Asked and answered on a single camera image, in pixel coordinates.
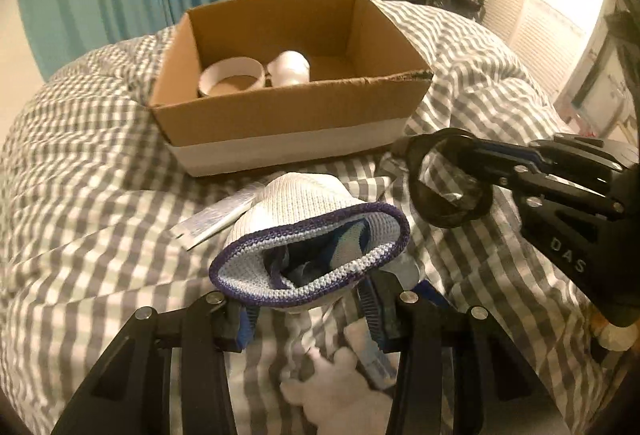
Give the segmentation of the black tape roll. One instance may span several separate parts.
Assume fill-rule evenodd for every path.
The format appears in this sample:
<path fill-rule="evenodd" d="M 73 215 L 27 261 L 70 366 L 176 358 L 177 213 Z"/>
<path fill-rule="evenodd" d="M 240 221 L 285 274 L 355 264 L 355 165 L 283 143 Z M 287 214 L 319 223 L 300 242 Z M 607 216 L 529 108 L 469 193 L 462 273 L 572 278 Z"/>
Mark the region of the black tape roll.
<path fill-rule="evenodd" d="M 464 172 L 475 136 L 462 129 L 402 137 L 390 152 L 405 161 L 410 200 L 423 221 L 456 228 L 485 216 L 494 202 L 491 184 Z"/>

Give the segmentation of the white tape roll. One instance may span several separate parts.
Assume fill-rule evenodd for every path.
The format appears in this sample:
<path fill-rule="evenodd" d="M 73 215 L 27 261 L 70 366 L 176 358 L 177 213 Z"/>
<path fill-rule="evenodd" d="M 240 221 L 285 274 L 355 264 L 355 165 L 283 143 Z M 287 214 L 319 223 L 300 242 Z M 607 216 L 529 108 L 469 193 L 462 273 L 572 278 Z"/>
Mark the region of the white tape roll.
<path fill-rule="evenodd" d="M 265 86 L 265 69 L 256 59 L 231 57 L 207 67 L 198 81 L 201 97 L 246 92 Z"/>

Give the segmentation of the blue capped jar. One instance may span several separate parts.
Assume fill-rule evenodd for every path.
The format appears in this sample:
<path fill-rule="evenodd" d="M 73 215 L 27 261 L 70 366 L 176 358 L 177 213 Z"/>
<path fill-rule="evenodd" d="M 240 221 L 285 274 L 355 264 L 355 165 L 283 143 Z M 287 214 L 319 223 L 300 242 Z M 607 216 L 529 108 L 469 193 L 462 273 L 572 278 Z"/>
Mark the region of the blue capped jar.
<path fill-rule="evenodd" d="M 437 307 L 447 308 L 450 306 L 446 297 L 442 296 L 426 279 L 424 271 L 412 257 L 403 254 L 388 263 L 385 270 L 396 276 L 401 288 L 405 291 L 412 291 L 418 296 L 428 299 Z"/>

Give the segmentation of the white plush toy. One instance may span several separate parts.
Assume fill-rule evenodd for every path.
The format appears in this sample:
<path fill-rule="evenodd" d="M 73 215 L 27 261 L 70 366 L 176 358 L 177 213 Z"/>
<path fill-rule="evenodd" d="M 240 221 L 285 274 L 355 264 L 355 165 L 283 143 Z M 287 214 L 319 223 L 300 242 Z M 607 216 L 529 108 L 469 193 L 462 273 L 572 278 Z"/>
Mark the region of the white plush toy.
<path fill-rule="evenodd" d="M 319 434 L 384 434 L 399 355 L 383 353 L 363 319 L 350 323 L 344 334 L 347 344 L 331 360 L 311 348 L 308 356 L 314 373 L 304 381 L 283 381 L 281 393 L 287 403 L 303 409 Z"/>

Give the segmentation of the white toothpaste box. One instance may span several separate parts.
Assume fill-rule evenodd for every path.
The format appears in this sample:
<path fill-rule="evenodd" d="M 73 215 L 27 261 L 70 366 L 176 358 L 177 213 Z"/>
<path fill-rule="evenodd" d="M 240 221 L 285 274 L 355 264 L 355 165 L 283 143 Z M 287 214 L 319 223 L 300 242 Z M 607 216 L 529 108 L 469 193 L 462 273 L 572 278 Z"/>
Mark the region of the white toothpaste box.
<path fill-rule="evenodd" d="M 190 251 L 235 223 L 250 210 L 262 189 L 264 189 L 263 184 L 250 184 L 184 221 L 180 221 L 169 229 L 169 235 L 172 239 L 177 240 L 183 249 Z"/>

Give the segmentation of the grey checkered duvet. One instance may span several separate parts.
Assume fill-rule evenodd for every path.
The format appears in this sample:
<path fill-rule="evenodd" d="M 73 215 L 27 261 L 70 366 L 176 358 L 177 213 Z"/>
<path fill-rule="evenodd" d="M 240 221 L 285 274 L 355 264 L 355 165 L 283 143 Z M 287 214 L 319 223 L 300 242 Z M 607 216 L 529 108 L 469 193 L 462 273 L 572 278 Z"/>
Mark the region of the grey checkered duvet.
<path fill-rule="evenodd" d="M 544 91 L 498 36 L 461 16 L 385 2 L 430 64 L 408 134 L 454 126 L 525 145 L 565 131 Z M 242 188 L 178 166 L 146 104 L 174 34 L 107 45 L 58 70 L 15 120 L 1 151 L 1 387 L 35 434 L 66 403 L 141 306 L 172 311 L 203 295 L 224 236 L 192 251 L 169 229 Z M 455 307 L 485 306 L 585 433 L 613 382 L 590 354 L 590 303 L 524 241 L 510 195 L 456 229 L 428 226 L 404 163 L 363 155 L 318 164 L 358 199 L 403 210 L 408 252 Z"/>

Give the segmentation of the cardboard box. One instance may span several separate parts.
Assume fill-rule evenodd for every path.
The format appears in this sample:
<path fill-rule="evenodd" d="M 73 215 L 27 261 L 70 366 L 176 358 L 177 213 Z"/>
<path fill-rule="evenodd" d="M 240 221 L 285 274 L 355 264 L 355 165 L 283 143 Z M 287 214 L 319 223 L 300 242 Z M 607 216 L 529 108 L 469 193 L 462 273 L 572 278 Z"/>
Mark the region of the cardboard box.
<path fill-rule="evenodd" d="M 201 177 L 387 146 L 432 77 L 371 0 L 227 0 L 183 15 L 150 108 Z"/>

